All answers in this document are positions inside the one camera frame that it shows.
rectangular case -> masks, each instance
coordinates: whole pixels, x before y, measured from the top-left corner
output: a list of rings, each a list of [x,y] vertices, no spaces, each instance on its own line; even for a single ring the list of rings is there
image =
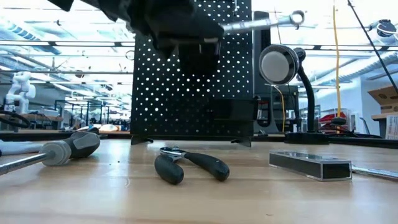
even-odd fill
[[[269,165],[320,181],[351,180],[351,161],[292,151],[271,151]]]

pliers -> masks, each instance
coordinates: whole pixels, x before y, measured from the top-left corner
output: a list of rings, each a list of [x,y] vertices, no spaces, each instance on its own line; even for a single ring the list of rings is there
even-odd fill
[[[186,152],[177,146],[160,148],[160,155],[155,159],[156,172],[170,184],[181,183],[184,178],[184,171],[175,163],[181,158],[186,158],[207,170],[219,181],[224,181],[229,176],[229,167],[223,161],[206,154]]]

lamp base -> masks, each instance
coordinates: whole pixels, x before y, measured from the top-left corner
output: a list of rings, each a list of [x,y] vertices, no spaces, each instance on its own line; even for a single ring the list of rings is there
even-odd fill
[[[323,133],[287,133],[285,143],[288,144],[329,144],[329,139]]]

screwdriver handle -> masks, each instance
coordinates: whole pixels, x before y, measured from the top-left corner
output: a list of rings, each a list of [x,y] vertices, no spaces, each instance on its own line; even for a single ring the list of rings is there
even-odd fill
[[[184,158],[207,170],[219,181],[224,181],[229,176],[229,167],[223,161],[213,156],[186,152]]]
[[[71,159],[88,157],[97,150],[101,142],[100,137],[91,132],[76,132],[62,141],[72,150]]]
[[[155,170],[157,174],[170,184],[177,185],[184,178],[184,171],[166,155],[159,155],[155,159]]]

pegboard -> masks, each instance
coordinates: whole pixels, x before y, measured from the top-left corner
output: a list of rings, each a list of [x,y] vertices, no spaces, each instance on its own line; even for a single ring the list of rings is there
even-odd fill
[[[251,1],[194,1],[219,23],[251,20]],[[252,99],[252,35],[221,41],[220,60],[212,75],[181,72],[179,59],[160,58],[152,41],[136,35],[131,134],[141,136],[252,136],[253,122],[215,123],[206,108],[210,98]]]

